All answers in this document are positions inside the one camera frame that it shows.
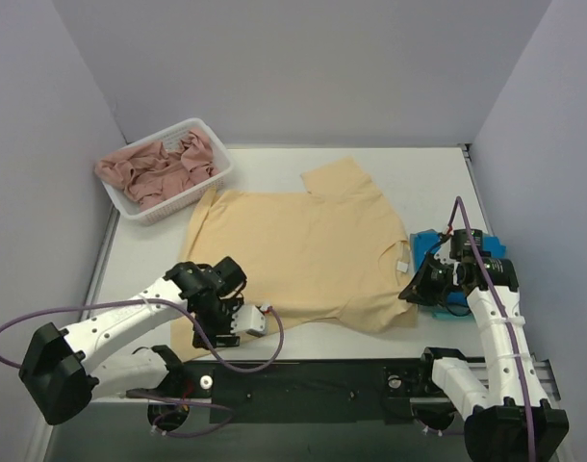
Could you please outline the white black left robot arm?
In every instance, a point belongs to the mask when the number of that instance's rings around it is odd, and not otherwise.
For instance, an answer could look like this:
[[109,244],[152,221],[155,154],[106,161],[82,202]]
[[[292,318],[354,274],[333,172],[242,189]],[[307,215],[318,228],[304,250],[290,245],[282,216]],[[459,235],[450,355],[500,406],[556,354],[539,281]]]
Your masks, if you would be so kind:
[[187,314],[198,322],[196,348],[236,347],[243,333],[263,336],[267,321],[245,303],[246,276],[231,258],[178,263],[164,277],[114,308],[63,328],[47,323],[32,337],[19,377],[50,425],[67,422],[95,398],[146,390],[176,398],[188,385],[182,360],[168,346],[119,351],[156,327]]

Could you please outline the yellow t shirt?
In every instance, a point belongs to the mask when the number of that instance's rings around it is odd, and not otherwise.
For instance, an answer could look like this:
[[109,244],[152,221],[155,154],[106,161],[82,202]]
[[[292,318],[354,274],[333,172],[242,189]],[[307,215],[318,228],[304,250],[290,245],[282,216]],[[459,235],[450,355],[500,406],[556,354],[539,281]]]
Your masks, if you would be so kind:
[[352,158],[307,171],[304,192],[206,191],[179,253],[214,266],[232,258],[246,302],[270,303],[287,328],[338,321],[367,334],[418,323],[400,298],[410,247],[390,201]]

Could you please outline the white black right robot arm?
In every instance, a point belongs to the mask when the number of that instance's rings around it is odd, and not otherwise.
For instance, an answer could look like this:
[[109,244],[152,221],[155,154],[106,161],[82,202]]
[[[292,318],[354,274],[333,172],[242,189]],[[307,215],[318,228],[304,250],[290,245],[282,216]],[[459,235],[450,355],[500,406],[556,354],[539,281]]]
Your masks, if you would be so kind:
[[429,347],[415,381],[427,394],[443,392],[464,421],[473,461],[549,461],[569,431],[562,409],[552,406],[535,370],[524,334],[519,281],[513,263],[484,247],[479,229],[427,231],[428,244],[411,241],[416,273],[400,298],[448,308],[462,294],[477,326],[486,380],[478,379],[455,348]]

